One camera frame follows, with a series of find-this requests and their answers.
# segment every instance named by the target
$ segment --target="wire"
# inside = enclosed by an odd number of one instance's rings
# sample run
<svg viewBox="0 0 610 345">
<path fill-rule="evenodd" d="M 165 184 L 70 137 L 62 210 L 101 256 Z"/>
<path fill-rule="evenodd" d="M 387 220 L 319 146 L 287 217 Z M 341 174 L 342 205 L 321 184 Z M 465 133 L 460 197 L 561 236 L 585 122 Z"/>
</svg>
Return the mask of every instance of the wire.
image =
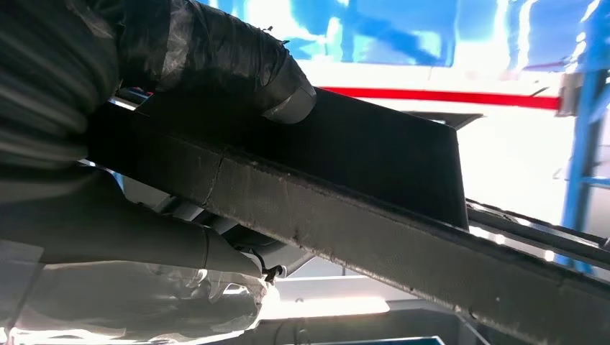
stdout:
<svg viewBox="0 0 610 345">
<path fill-rule="evenodd" d="M 86 157 L 74 140 L 118 85 L 114 37 L 79 1 L 6 0 L 0 11 L 0 165 L 57 170 Z"/>
<path fill-rule="evenodd" d="M 235 247 L 235 249 L 243 250 L 244 247 Z M 284 267 L 282 267 L 281 265 L 278 264 L 271 268 L 267 268 L 265 266 L 265 260 L 263 259 L 262 255 L 258 254 L 258 252 L 256 250 L 254 250 L 253 248 L 247 248 L 247 249 L 250 253 L 252 253 L 258 259 L 258 261 L 260 261 L 261 272 L 267 276 L 267 277 L 265 277 L 265 281 L 271 283 L 272 285 L 275 284 L 276 277 L 278 275 L 281 275 L 284 272 Z"/>
<path fill-rule="evenodd" d="M 76 16 L 68 16 L 53 6 L 52 1 L 18 1 L 20 7 L 31 14 L 45 31 L 61 42 L 91 72 L 106 101 L 118 84 L 118 59 L 114 40 L 91 40 Z"/>
</svg>

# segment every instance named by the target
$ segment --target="fluorescent light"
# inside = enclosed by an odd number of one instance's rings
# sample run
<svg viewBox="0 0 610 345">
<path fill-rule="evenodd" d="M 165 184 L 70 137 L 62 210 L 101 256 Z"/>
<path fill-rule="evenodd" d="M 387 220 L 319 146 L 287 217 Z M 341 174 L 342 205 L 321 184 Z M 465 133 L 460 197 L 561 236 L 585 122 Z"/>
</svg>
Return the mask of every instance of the fluorescent light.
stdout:
<svg viewBox="0 0 610 345">
<path fill-rule="evenodd" d="M 315 318 L 320 316 L 345 316 L 385 313 L 390 307 L 379 297 L 312 299 L 299 302 L 280 302 L 265 310 L 261 318 Z"/>
</svg>

